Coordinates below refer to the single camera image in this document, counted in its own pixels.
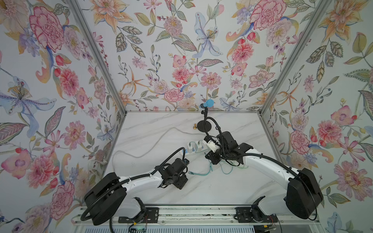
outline red berry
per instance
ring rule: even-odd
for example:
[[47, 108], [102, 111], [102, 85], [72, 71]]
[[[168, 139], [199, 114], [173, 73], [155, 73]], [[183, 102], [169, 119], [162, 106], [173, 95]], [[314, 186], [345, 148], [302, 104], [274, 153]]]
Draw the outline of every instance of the red berry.
[[56, 63], [59, 66], [63, 66], [63, 58], [60, 55], [56, 56]]
[[245, 43], [244, 39], [241, 39], [241, 40], [238, 41], [238, 44], [243, 44], [243, 43]]
[[60, 70], [59, 68], [56, 68], [56, 69], [54, 70], [54, 75], [55, 75], [56, 77], [58, 77], [58, 76], [60, 76], [60, 74], [61, 74], [61, 70]]

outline peony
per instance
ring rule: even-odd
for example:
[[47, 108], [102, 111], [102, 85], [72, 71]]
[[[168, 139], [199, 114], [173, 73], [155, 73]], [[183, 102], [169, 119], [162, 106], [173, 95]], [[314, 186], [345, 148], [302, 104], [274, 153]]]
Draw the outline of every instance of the peony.
[[45, 185], [51, 178], [54, 165], [51, 157], [41, 155], [31, 163], [28, 173], [29, 187], [36, 189], [39, 185]]
[[1, 167], [7, 172], [11, 173], [13, 177], [21, 179], [25, 176], [26, 170], [30, 166], [30, 163], [30, 154], [27, 149], [24, 149], [21, 150], [19, 154], [15, 154], [7, 158], [1, 163]]
[[85, 94], [85, 90], [82, 87], [77, 92], [76, 99], [78, 101], [78, 106], [81, 108], [84, 108], [83, 105], [86, 105], [90, 102], [87, 95]]
[[343, 106], [338, 111], [335, 111], [330, 117], [332, 120], [335, 120], [335, 123], [338, 123], [341, 126], [351, 125], [354, 123], [354, 120], [351, 118], [352, 112], [348, 105]]
[[57, 16], [44, 6], [34, 7], [34, 14], [30, 15], [30, 27], [39, 43], [53, 51], [61, 49], [63, 44], [63, 30]]
[[285, 38], [291, 28], [291, 22], [288, 19], [283, 19], [275, 23], [267, 30], [266, 44], [275, 44]]
[[164, 94], [166, 91], [169, 90], [169, 87], [167, 85], [167, 82], [165, 80], [162, 80], [162, 81], [156, 82], [154, 84], [154, 89], [155, 89], [156, 93]]
[[285, 9], [283, 0], [260, 0], [251, 14], [250, 23], [254, 23], [254, 30], [263, 30], [279, 21]]
[[180, 91], [180, 89], [173, 88], [166, 91], [164, 98], [170, 102], [178, 102], [184, 98], [184, 92]]
[[337, 142], [342, 137], [341, 127], [332, 120], [321, 121], [317, 133], [320, 139], [330, 143]]
[[232, 53], [234, 62], [244, 62], [253, 55], [253, 46], [249, 43], [239, 44]]
[[348, 161], [342, 162], [342, 166], [334, 165], [334, 173], [338, 175], [337, 189], [344, 192], [351, 198], [352, 191], [354, 191], [355, 198], [359, 201], [364, 201], [365, 197], [372, 197], [372, 179], [365, 177], [367, 171], [365, 169], [357, 170], [359, 164], [353, 160], [352, 163]]
[[275, 73], [268, 73], [265, 70], [260, 70], [256, 75], [250, 76], [250, 88], [259, 87], [271, 78], [275, 76]]
[[1, 3], [0, 24], [11, 32], [24, 33], [24, 28], [27, 28], [28, 23], [25, 0], [2, 0]]
[[179, 67], [172, 73], [172, 77], [179, 82], [183, 82], [189, 78], [188, 69], [185, 67]]
[[188, 109], [195, 105], [194, 98], [185, 98], [179, 102], [179, 106], [183, 109]]
[[172, 36], [177, 37], [183, 31], [183, 25], [178, 18], [170, 16], [163, 24], [166, 31]]
[[79, 88], [78, 76], [75, 71], [64, 69], [60, 74], [60, 84], [63, 92], [68, 96], [74, 96]]
[[291, 139], [292, 147], [299, 154], [305, 154], [310, 150], [310, 148], [308, 147], [308, 145], [310, 144], [310, 141], [307, 139], [307, 136], [301, 131], [296, 130], [292, 132], [290, 135], [290, 139]]
[[67, 180], [64, 185], [59, 185], [52, 196], [50, 203], [50, 216], [58, 220], [70, 209], [75, 192], [74, 185]]
[[70, 150], [76, 149], [76, 145], [85, 142], [84, 125], [79, 121], [70, 122], [70, 127], [66, 127], [67, 133], [61, 137], [65, 139], [65, 145], [70, 145]]
[[221, 84], [221, 79], [222, 78], [219, 75], [217, 75], [217, 73], [210, 72], [209, 74], [205, 74], [201, 78], [201, 86], [207, 86], [207, 88], [210, 90], [215, 89]]
[[172, 63], [172, 66], [174, 68], [177, 68], [177, 67], [183, 67], [186, 63], [187, 59], [185, 58], [185, 56], [179, 56], [179, 55], [175, 55], [173, 57], [173, 63]]
[[44, 232], [49, 225], [50, 208], [46, 205], [36, 205], [26, 213], [23, 233]]
[[77, 198], [82, 198], [87, 193], [90, 186], [89, 172], [82, 170], [79, 172], [79, 175], [76, 177], [75, 182], [75, 195]]
[[308, 117], [302, 114], [297, 114], [291, 119], [291, 124], [295, 130], [304, 131], [308, 123]]
[[101, 77], [99, 81], [94, 82], [94, 96], [100, 100], [100, 103], [103, 104], [105, 102], [106, 92], [105, 92], [105, 81]]
[[246, 67], [247, 67], [246, 62], [245, 63], [242, 63], [242, 62], [237, 63], [232, 69], [232, 74], [235, 74], [237, 76], [241, 76], [244, 73]]

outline flower stem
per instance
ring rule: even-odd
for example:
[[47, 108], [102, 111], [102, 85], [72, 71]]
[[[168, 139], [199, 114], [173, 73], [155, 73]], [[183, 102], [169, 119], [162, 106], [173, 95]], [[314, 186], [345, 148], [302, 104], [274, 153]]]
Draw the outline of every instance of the flower stem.
[[329, 186], [331, 186], [331, 185], [337, 185], [337, 184], [338, 184], [338, 181], [337, 181], [337, 180], [333, 180], [332, 182], [327, 183], [326, 185], [322, 186], [322, 187], [320, 188], [320, 190], [323, 190], [323, 189], [325, 189], [325, 188], [327, 188], [327, 187], [329, 187]]

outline orange flower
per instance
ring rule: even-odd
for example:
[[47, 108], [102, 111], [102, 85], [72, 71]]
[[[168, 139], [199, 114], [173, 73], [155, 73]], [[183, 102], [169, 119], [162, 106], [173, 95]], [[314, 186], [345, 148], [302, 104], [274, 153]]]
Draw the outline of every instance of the orange flower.
[[94, 24], [106, 21], [116, 34], [118, 22], [131, 23], [134, 19], [131, 18], [124, 10], [129, 6], [121, 0], [90, 0], [94, 5], [91, 11], [94, 12]]
[[325, 37], [322, 42], [335, 34], [349, 43], [349, 26], [362, 21], [359, 11], [367, 5], [367, 2], [367, 0], [337, 0], [334, 4], [334, 9], [328, 13], [328, 17], [319, 25], [319, 28], [326, 28]]

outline pink flower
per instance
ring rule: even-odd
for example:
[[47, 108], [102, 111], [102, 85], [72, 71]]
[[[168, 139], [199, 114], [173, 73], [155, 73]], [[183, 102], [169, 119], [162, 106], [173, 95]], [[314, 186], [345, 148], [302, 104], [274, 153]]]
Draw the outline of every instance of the pink flower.
[[348, 161], [342, 162], [342, 167], [338, 164], [334, 165], [334, 173], [338, 175], [338, 186], [337, 189], [344, 192], [351, 198], [352, 191], [354, 191], [355, 198], [359, 201], [363, 201], [366, 196], [372, 197], [372, 179], [365, 177], [368, 174], [365, 169], [357, 170], [359, 164], [353, 160], [352, 163]]
[[219, 75], [217, 75], [217, 73], [213, 74], [212, 72], [210, 72], [209, 74], [205, 74], [201, 78], [201, 86], [207, 86], [207, 88], [210, 90], [215, 89], [221, 84], [221, 79], [222, 78]]
[[56, 52], [63, 44], [63, 30], [57, 16], [44, 6], [34, 7], [34, 14], [30, 15], [30, 27], [44, 47]]
[[177, 68], [177, 67], [183, 67], [186, 63], [187, 59], [185, 58], [185, 56], [179, 56], [179, 55], [175, 55], [173, 57], [173, 67], [174, 68]]
[[25, 176], [26, 170], [30, 166], [31, 158], [27, 149], [21, 150], [19, 154], [15, 154], [7, 158], [1, 163], [1, 167], [11, 173], [13, 177], [21, 179]]
[[172, 73], [172, 77], [179, 82], [187, 80], [189, 75], [188, 69], [185, 67], [179, 67]]
[[137, 58], [137, 57], [133, 57], [132, 58], [132, 64], [134, 64], [137, 67], [139, 67], [140, 69], [144, 69], [144, 67], [147, 67], [147, 65], [140, 60], [140, 58]]
[[183, 31], [183, 25], [178, 18], [170, 16], [163, 24], [166, 31], [172, 36], [177, 37]]
[[317, 133], [322, 140], [330, 143], [337, 142], [342, 137], [341, 127], [332, 120], [321, 121]]
[[78, 106], [81, 108], [84, 108], [83, 105], [86, 105], [90, 102], [87, 95], [85, 94], [85, 90], [82, 87], [77, 92], [76, 99], [78, 101]]
[[94, 82], [94, 96], [100, 100], [100, 103], [103, 104], [105, 102], [105, 81], [101, 77], [99, 81]]
[[147, 3], [144, 3], [144, 6], [148, 6], [146, 9], [149, 9], [153, 7], [153, 9], [156, 9], [156, 6], [161, 5], [161, 2], [157, 2], [158, 0], [146, 0]]
[[348, 145], [348, 137], [345, 137], [345, 143], [342, 143], [338, 140], [338, 144], [344, 148], [343, 154], [347, 154], [347, 152], [350, 153], [351, 157], [356, 161], [356, 158], [358, 158], [361, 161], [364, 161], [365, 158], [357, 153], [364, 153], [363, 149], [353, 149], [357, 144], [359, 144], [358, 141], [353, 141], [350, 145]]
[[79, 60], [82, 47], [78, 35], [76, 34], [74, 29], [65, 27], [65, 31], [63, 33], [63, 42], [70, 53]]
[[30, 166], [31, 172], [27, 174], [29, 187], [36, 189], [39, 185], [45, 185], [52, 176], [53, 169], [54, 165], [51, 157], [41, 155], [35, 158]]
[[184, 98], [184, 92], [180, 91], [180, 89], [173, 88], [166, 91], [164, 98], [170, 102], [178, 102]]
[[154, 90], [158, 94], [164, 94], [166, 91], [169, 90], [169, 87], [167, 85], [167, 82], [162, 80], [154, 84]]
[[288, 34], [292, 23], [288, 19], [283, 19], [275, 23], [272, 27], [267, 30], [266, 44], [276, 44]]
[[49, 225], [50, 209], [49, 205], [36, 205], [27, 213], [23, 224], [23, 233], [44, 232]]
[[198, 68], [198, 66], [195, 66], [194, 69], [193, 69], [193, 68], [190, 68], [190, 70], [192, 71], [192, 72], [191, 72], [192, 75], [195, 75], [195, 74], [196, 74], [196, 75], [198, 76], [199, 73], [201, 73], [201, 74], [203, 74], [203, 75], [206, 74], [206, 73], [204, 72], [204, 71], [206, 71], [206, 68], [203, 68], [203, 66], [200, 66], [199, 68]]
[[95, 118], [98, 116], [98, 107], [88, 107], [88, 115], [91, 118]]
[[74, 96], [79, 88], [79, 80], [75, 71], [64, 69], [60, 74], [60, 85], [68, 96]]
[[79, 121], [70, 122], [70, 128], [66, 127], [67, 133], [64, 133], [61, 137], [65, 138], [65, 145], [70, 145], [70, 150], [76, 149], [76, 145], [85, 142], [85, 131], [84, 125]]
[[96, 36], [96, 32], [92, 32], [92, 35], [93, 35], [93, 38], [95, 39], [96, 42], [98, 42], [98, 43], [102, 43], [103, 42], [101, 40], [102, 39], [102, 35]]
[[352, 112], [348, 105], [345, 105], [338, 111], [335, 111], [330, 117], [341, 126], [351, 125], [354, 123], [354, 120], [351, 118]]
[[294, 131], [290, 135], [291, 138], [291, 146], [299, 153], [305, 154], [307, 153], [310, 148], [308, 145], [310, 141], [307, 139], [307, 136], [302, 133], [301, 131]]
[[303, 132], [308, 123], [308, 117], [297, 114], [291, 119], [291, 124], [295, 130]]
[[50, 145], [50, 146], [44, 147], [43, 152], [46, 152], [46, 151], [50, 150], [50, 153], [52, 154], [54, 152], [55, 148], [59, 148], [60, 147], [60, 145], [57, 145], [57, 143], [59, 142], [59, 140], [61, 140], [61, 138], [62, 138], [62, 135], [60, 137], [60, 132], [61, 131], [57, 130], [56, 136], [52, 132], [50, 134], [52, 140], [49, 140], [48, 138], [44, 140], [44, 142], [46, 144]]
[[275, 73], [268, 73], [265, 70], [260, 70], [256, 75], [251, 75], [250, 76], [250, 88], [258, 87], [273, 78]]
[[242, 87], [242, 84], [238, 79], [235, 79], [231, 81], [231, 87], [233, 87], [234, 89], [238, 89]]
[[249, 43], [239, 44], [232, 53], [232, 60], [234, 62], [245, 62], [253, 55], [253, 46]]
[[245, 62], [245, 63], [237, 63], [234, 67], [233, 67], [233, 69], [232, 69], [232, 73], [234, 73], [235, 75], [237, 75], [237, 76], [241, 76], [243, 73], [244, 73], [244, 71], [245, 71], [245, 69], [246, 69], [246, 66], [247, 66], [247, 63]]
[[53, 194], [50, 203], [50, 216], [58, 220], [70, 209], [75, 192], [74, 185], [67, 180], [64, 185], [59, 185]]
[[283, 0], [260, 0], [250, 16], [250, 23], [254, 23], [254, 29], [263, 30], [279, 21], [285, 9]]

